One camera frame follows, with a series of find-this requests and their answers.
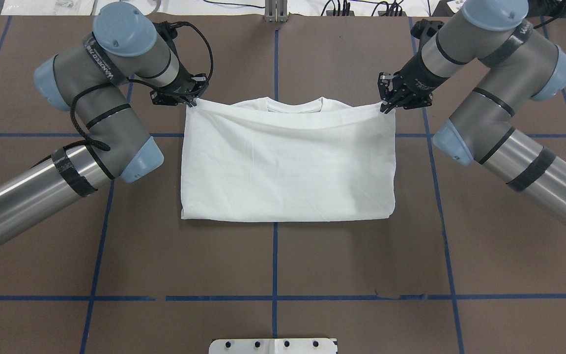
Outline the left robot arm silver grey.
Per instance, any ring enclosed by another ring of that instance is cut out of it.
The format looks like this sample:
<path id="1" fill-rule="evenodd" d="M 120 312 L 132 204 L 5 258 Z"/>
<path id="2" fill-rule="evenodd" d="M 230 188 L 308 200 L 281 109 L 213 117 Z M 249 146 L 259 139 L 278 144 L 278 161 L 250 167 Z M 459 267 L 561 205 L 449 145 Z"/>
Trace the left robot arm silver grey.
<path id="1" fill-rule="evenodd" d="M 104 6 L 92 32 L 34 72 L 37 90 L 67 112 L 78 141 L 56 148 L 0 186 L 0 246 L 119 177 L 126 183 L 160 167 L 164 155 L 120 91 L 150 88 L 153 105 L 194 107 L 213 76 L 191 74 L 174 40 L 189 22 L 152 22 L 127 2 Z"/>

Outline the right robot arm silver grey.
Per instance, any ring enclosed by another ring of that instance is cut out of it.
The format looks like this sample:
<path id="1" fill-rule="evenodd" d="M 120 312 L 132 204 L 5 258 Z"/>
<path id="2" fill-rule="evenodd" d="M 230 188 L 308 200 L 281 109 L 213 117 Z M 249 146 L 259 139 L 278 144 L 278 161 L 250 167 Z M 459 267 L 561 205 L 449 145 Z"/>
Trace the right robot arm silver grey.
<path id="1" fill-rule="evenodd" d="M 429 107 L 433 91 L 473 60 L 489 72 L 432 137 L 454 161 L 477 162 L 566 224 L 566 162 L 510 124 L 530 99 L 566 87 L 566 53 L 526 20 L 526 0 L 468 0 L 446 22 L 411 29 L 419 49 L 401 70 L 380 73 L 380 110 Z"/>

